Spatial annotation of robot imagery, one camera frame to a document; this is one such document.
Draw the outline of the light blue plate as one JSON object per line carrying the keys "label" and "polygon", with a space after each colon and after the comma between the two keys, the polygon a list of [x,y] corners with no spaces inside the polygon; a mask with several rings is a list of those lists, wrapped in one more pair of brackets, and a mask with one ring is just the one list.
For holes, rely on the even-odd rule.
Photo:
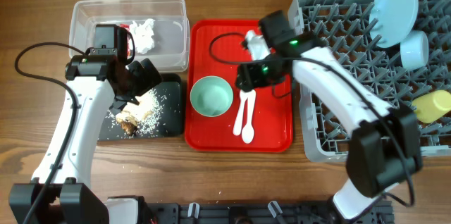
{"label": "light blue plate", "polygon": [[372,39],[380,37],[376,46],[388,48],[399,44],[412,30],[419,12],[419,0],[374,0],[369,22]]}

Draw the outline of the yellow plastic cup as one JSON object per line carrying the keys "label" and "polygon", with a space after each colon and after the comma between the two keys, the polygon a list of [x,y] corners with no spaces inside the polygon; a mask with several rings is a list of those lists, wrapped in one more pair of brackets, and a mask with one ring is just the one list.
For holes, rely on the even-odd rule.
{"label": "yellow plastic cup", "polygon": [[422,123],[432,123],[450,112],[450,93],[436,90],[416,98],[412,102],[415,114]]}

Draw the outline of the white tissue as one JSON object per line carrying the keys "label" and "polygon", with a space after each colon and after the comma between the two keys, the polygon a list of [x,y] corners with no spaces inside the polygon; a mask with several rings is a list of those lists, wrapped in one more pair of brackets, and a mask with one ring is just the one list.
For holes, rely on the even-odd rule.
{"label": "white tissue", "polygon": [[154,23],[154,19],[148,18],[140,24],[133,21],[129,26],[129,32],[134,39],[137,53],[146,54],[155,47]]}

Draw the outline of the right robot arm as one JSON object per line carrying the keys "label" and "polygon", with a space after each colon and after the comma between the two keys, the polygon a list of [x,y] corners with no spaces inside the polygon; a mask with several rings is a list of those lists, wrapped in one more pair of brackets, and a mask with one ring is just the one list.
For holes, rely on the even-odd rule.
{"label": "right robot arm", "polygon": [[242,46],[251,55],[237,67],[236,87],[250,92],[274,87],[286,75],[308,87],[334,114],[350,136],[348,179],[330,199],[320,223],[354,223],[382,198],[406,182],[409,201],[415,203],[413,174],[423,167],[416,115],[408,106],[395,108],[350,75],[331,49],[311,32],[297,34],[282,11],[258,22],[260,33],[250,30]]}

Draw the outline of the light blue bowl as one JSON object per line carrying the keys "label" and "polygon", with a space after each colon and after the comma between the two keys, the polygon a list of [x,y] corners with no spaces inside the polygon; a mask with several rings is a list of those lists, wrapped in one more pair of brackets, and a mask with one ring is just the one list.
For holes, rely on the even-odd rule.
{"label": "light blue bowl", "polygon": [[429,45],[425,32],[412,30],[400,43],[402,67],[406,70],[416,70],[428,62]]}

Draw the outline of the green bowl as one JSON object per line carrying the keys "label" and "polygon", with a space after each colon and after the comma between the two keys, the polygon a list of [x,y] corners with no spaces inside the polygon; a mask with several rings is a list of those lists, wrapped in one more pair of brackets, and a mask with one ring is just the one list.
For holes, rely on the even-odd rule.
{"label": "green bowl", "polygon": [[221,116],[233,103],[233,89],[222,77],[206,76],[193,84],[190,103],[202,116]]}

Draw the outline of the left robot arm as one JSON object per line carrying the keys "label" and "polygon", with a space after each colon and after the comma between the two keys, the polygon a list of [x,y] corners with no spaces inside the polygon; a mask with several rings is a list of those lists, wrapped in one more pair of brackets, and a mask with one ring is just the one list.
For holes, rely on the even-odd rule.
{"label": "left robot arm", "polygon": [[142,196],[102,202],[90,189],[104,116],[116,97],[134,103],[162,78],[149,59],[78,55],[66,66],[66,100],[42,162],[27,184],[14,184],[9,205],[18,223],[151,223]]}

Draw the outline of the red snack wrapper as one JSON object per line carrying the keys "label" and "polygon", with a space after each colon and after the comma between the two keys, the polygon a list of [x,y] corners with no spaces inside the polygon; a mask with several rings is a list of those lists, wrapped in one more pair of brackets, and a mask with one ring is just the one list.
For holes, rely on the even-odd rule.
{"label": "red snack wrapper", "polygon": [[130,26],[129,26],[129,25],[126,25],[126,24],[122,24],[122,23],[121,23],[119,26],[125,28],[126,30],[129,30],[129,29],[130,29]]}

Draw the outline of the rice and food scraps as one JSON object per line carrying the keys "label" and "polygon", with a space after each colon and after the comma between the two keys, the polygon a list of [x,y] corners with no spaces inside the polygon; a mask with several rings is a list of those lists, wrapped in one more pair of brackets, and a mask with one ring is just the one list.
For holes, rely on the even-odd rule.
{"label": "rice and food scraps", "polygon": [[163,113],[163,104],[157,97],[155,89],[151,89],[140,97],[139,104],[127,103],[117,114],[109,111],[108,117],[113,125],[118,125],[126,137],[141,136],[156,129]]}

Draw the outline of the white plastic fork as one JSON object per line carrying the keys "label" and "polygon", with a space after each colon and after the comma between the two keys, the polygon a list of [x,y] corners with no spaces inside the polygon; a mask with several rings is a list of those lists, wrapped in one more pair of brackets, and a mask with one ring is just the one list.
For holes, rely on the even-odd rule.
{"label": "white plastic fork", "polygon": [[240,91],[240,94],[239,94],[240,104],[239,104],[238,112],[237,112],[235,122],[233,125],[233,134],[235,136],[240,135],[240,133],[242,131],[242,120],[243,120],[243,116],[244,116],[245,102],[249,98],[250,94],[251,94],[251,92],[244,92],[242,90]]}

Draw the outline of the white plastic spoon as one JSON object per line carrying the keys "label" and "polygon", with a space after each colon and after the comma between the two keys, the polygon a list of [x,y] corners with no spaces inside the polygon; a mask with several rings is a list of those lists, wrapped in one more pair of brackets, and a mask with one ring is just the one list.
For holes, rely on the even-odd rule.
{"label": "white plastic spoon", "polygon": [[246,144],[250,144],[254,138],[254,128],[252,125],[252,118],[254,113],[254,106],[256,101],[257,93],[252,90],[248,92],[247,95],[247,121],[242,129],[242,140]]}

